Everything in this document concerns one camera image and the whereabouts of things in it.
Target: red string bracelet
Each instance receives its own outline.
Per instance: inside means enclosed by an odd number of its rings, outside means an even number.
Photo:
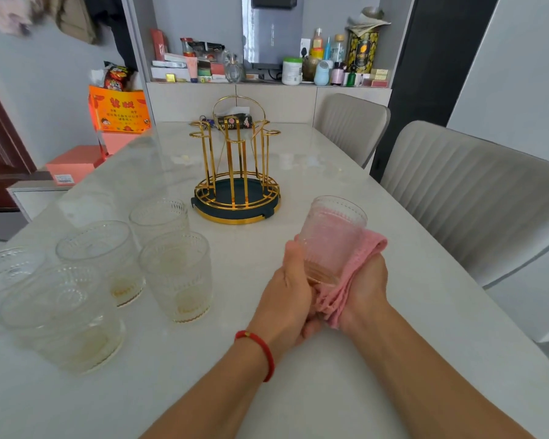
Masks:
[[[253,332],[249,332],[249,331],[238,331],[236,333],[236,337],[234,338],[234,340],[238,340],[242,337],[248,337],[249,339],[252,339],[253,341],[255,341],[257,344],[260,345],[260,347],[262,348],[262,350],[264,351],[264,354],[266,355],[266,360],[269,361],[269,373],[266,375],[266,378],[264,379],[264,382],[268,382],[271,377],[273,376],[273,374],[275,373],[275,360],[273,358],[273,355],[271,353],[271,349],[269,348],[268,345],[266,345],[266,342],[264,340],[262,340],[260,337],[258,337],[256,334],[254,334]]]

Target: chair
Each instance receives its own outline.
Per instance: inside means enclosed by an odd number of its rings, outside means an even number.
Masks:
[[[412,122],[396,139],[381,185],[483,287],[549,250],[544,160]]]
[[[362,168],[372,157],[390,120],[390,110],[345,94],[324,100],[314,128]]]

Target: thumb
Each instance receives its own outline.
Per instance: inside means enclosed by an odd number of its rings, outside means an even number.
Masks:
[[[299,243],[295,241],[286,243],[283,269],[291,287],[307,285],[303,256],[303,247]]]

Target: clear drinking glass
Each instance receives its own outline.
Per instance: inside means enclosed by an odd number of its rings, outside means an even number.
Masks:
[[[182,200],[155,197],[142,200],[129,216],[140,246],[169,232],[188,232],[187,207]]]
[[[307,277],[337,284],[367,222],[366,213],[350,201],[333,195],[316,197],[298,237],[305,249]]]
[[[161,310],[176,322],[190,322],[210,308],[210,244],[197,232],[172,232],[147,243],[139,263]]]
[[[118,351],[124,323],[89,265],[58,265],[16,285],[0,324],[59,368],[84,373]]]
[[[45,263],[43,250],[20,246],[0,251],[0,303],[7,290]]]
[[[91,223],[61,239],[56,252],[64,262],[98,268],[119,307],[132,302],[145,284],[136,243],[127,223],[115,220]]]

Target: beige jacket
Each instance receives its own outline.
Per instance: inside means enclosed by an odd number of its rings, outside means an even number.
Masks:
[[[85,0],[49,0],[49,12],[64,34],[89,44],[98,41]]]

